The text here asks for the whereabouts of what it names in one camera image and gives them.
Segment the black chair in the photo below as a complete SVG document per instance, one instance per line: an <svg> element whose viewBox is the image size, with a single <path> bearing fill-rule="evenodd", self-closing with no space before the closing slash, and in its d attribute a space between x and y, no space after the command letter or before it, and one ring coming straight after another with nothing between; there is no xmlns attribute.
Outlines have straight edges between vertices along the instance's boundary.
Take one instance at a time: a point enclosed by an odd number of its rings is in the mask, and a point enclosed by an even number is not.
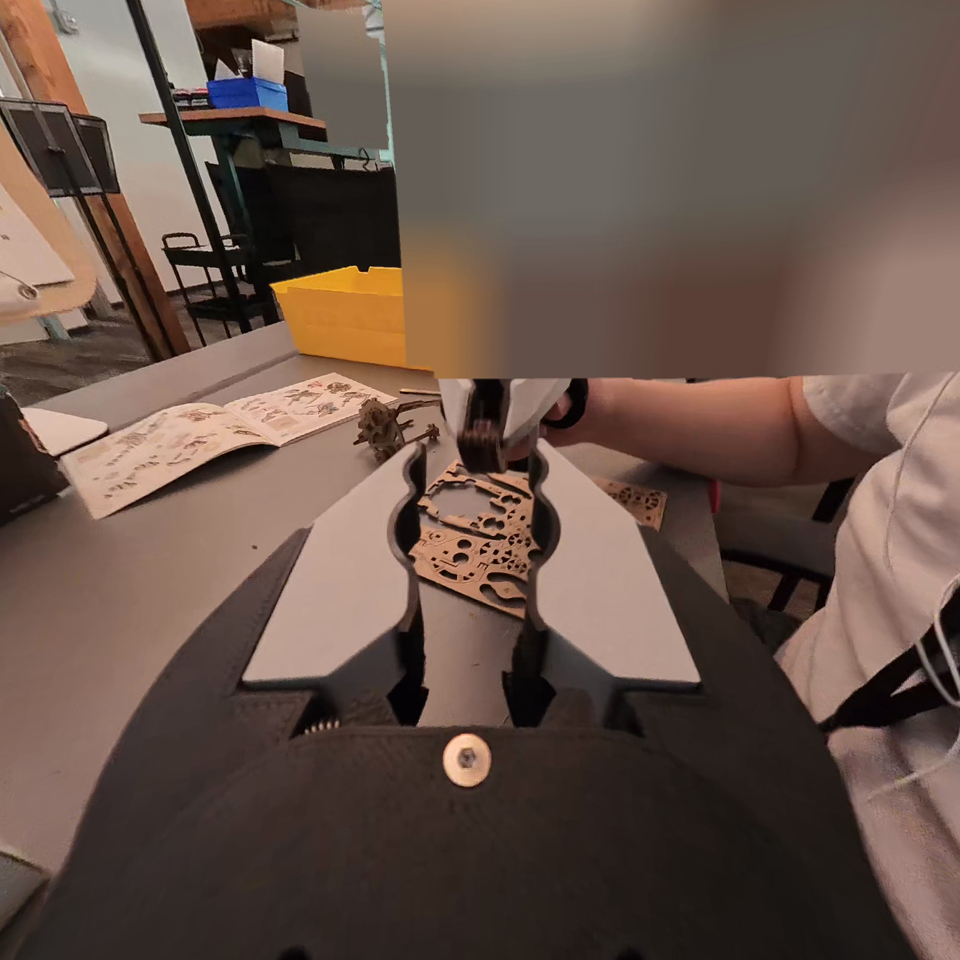
<svg viewBox="0 0 960 960"><path fill-rule="evenodd" d="M718 512L721 559L779 575L769 610L785 612L801 582L816 587L814 610L821 610L834 583L836 522L857 483L848 478L828 484L809 518L756 510Z"/></svg>

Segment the black framed sign stand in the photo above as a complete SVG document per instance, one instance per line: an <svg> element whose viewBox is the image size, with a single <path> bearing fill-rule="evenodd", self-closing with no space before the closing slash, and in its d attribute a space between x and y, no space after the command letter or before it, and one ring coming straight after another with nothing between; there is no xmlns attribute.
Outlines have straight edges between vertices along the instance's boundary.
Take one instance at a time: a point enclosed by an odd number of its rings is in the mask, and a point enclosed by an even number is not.
<svg viewBox="0 0 960 960"><path fill-rule="evenodd" d="M1 114L24 161L51 198L121 192L106 121L65 103L1 99Z"/></svg>

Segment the partly built wooden model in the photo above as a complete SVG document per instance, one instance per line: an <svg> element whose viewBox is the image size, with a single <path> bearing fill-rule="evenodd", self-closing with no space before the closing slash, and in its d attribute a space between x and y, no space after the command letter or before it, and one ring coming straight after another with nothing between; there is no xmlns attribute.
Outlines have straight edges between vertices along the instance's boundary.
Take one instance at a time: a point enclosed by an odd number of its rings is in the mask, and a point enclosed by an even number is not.
<svg viewBox="0 0 960 960"><path fill-rule="evenodd" d="M401 417L413 410L440 405L438 398L406 401L396 405L374 398L367 399L359 408L358 436L354 445L369 446L375 462L383 465L408 444L438 441L440 428L434 423L429 423L419 435L406 438L404 431L414 426L414 423L410 419L402 421Z"/></svg>

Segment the yellow plastic bin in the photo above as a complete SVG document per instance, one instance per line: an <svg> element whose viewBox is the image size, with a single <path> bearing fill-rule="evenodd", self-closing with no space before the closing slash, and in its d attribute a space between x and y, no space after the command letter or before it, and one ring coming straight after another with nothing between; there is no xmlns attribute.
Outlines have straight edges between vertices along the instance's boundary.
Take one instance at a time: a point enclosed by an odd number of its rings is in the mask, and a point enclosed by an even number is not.
<svg viewBox="0 0 960 960"><path fill-rule="evenodd" d="M299 354L430 372L407 359L401 268L346 267L271 290Z"/></svg>

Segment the wooden top green-frame table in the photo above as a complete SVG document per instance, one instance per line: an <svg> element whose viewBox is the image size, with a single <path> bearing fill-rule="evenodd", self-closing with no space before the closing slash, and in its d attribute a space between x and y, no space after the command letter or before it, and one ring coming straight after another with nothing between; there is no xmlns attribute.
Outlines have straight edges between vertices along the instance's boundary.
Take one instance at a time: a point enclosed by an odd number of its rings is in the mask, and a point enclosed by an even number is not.
<svg viewBox="0 0 960 960"><path fill-rule="evenodd" d="M374 148L343 147L331 144L327 125L320 119L294 114L265 106L244 106L230 109L199 109L174 111L188 138L210 138L220 166L222 207L226 218L241 227L246 236L247 249L260 262L264 261L255 242L254 228L239 179L234 153L244 140L255 142L267 150L277 149L287 154L325 157L337 169L347 161L383 162L385 154Z"/></svg>

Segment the white flat pad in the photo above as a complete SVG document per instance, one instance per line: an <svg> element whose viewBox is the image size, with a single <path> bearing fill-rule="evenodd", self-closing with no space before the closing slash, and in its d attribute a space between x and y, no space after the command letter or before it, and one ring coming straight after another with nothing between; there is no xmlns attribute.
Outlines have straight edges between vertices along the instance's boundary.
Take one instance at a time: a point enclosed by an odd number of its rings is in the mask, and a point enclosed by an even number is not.
<svg viewBox="0 0 960 960"><path fill-rule="evenodd" d="M35 438L52 457L78 450L104 436L110 427L107 423L75 414L64 414L27 407L21 409L22 418Z"/></svg>

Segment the open instruction booklet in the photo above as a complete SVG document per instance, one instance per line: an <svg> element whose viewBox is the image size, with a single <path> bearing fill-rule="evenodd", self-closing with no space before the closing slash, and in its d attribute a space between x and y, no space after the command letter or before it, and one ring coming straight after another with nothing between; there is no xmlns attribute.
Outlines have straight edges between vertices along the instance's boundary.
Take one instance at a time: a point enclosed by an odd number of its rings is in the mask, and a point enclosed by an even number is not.
<svg viewBox="0 0 960 960"><path fill-rule="evenodd" d="M231 452L279 449L348 422L370 400L396 398L330 373L224 405L181 404L64 454L60 468L101 520Z"/></svg>

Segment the person's white shirt torso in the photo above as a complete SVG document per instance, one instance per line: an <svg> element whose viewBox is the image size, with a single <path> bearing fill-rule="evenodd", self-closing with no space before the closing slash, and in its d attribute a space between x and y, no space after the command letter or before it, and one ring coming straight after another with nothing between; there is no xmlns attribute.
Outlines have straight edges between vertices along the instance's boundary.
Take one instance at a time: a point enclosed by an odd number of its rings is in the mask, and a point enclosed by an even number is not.
<svg viewBox="0 0 960 960"><path fill-rule="evenodd" d="M958 373L809 376L828 431L877 455L847 502L824 607L777 654L816 721L913 652L959 571ZM919 958L959 957L958 703L834 732L872 870Z"/></svg>

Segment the dark round wooden gear part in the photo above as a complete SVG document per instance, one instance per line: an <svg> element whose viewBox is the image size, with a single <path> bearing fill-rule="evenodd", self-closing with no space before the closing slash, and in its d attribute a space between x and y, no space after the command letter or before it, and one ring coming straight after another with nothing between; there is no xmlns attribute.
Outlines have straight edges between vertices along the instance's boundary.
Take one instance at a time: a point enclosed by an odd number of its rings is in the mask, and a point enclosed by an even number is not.
<svg viewBox="0 0 960 960"><path fill-rule="evenodd" d="M490 418L477 418L457 434L462 465L471 474L500 474L507 467L500 425Z"/></svg>

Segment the blue plastic bin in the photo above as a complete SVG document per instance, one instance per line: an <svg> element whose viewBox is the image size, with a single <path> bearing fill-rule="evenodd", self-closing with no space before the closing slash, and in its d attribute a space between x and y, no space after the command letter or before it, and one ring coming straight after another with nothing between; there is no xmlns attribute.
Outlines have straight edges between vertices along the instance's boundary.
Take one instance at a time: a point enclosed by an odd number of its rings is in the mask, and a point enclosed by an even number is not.
<svg viewBox="0 0 960 960"><path fill-rule="evenodd" d="M215 110L262 108L281 113L289 111L287 89L283 83L258 77L231 77L211 79L206 89Z"/></svg>

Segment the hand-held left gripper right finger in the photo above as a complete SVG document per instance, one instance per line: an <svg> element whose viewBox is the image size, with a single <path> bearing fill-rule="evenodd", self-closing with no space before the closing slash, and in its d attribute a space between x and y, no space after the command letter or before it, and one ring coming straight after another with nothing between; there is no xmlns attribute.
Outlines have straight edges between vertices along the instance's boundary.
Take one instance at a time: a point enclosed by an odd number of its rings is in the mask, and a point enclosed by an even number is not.
<svg viewBox="0 0 960 960"><path fill-rule="evenodd" d="M511 724L539 726L564 690L584 696L588 723L613 719L628 693L701 693L642 526L546 440L529 467L539 555L502 676Z"/></svg>

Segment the person's right forearm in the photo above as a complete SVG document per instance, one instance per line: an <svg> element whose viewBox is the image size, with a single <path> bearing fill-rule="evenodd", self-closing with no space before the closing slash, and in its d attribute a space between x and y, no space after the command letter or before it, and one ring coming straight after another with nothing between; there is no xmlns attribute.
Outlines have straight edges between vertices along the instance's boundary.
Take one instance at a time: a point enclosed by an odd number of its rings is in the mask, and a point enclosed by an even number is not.
<svg viewBox="0 0 960 960"><path fill-rule="evenodd" d="M830 438L799 377L643 383L637 456L741 486L818 482Z"/></svg>

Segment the wooden beam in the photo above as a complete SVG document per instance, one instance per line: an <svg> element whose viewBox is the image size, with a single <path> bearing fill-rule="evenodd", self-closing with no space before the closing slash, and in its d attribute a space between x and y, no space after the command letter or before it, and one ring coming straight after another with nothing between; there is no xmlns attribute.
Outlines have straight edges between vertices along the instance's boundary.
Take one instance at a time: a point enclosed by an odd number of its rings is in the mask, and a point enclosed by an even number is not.
<svg viewBox="0 0 960 960"><path fill-rule="evenodd" d="M3 1L2 38L30 100L62 103L91 115L50 14L41 1ZM191 345L123 194L74 201L84 231L153 361L188 354Z"/></svg>

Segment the black metal cart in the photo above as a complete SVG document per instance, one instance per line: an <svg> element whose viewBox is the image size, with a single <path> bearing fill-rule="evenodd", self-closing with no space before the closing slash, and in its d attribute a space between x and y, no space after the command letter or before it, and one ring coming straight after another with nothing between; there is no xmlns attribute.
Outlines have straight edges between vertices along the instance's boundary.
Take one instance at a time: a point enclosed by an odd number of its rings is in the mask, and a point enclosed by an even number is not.
<svg viewBox="0 0 960 960"><path fill-rule="evenodd" d="M243 233L223 234L221 243L228 273L220 269L213 247L197 234L179 231L161 237L163 254L202 346L208 343L203 321L218 323L227 338L252 331L255 318L266 327L279 323L282 313L272 286L294 279L303 265L293 244L261 253Z"/></svg>

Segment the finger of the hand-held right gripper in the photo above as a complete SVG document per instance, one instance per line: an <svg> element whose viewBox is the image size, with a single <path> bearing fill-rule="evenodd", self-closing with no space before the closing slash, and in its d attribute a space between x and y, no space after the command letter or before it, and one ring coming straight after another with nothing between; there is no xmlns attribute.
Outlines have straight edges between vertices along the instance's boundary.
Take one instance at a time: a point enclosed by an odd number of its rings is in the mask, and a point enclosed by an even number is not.
<svg viewBox="0 0 960 960"><path fill-rule="evenodd" d="M448 433L457 441L472 441L482 430L482 391L479 381L464 378L438 380L440 406Z"/></svg>
<svg viewBox="0 0 960 960"><path fill-rule="evenodd" d="M569 390L570 378L512 378L503 381L500 458L520 460L546 415Z"/></svg>

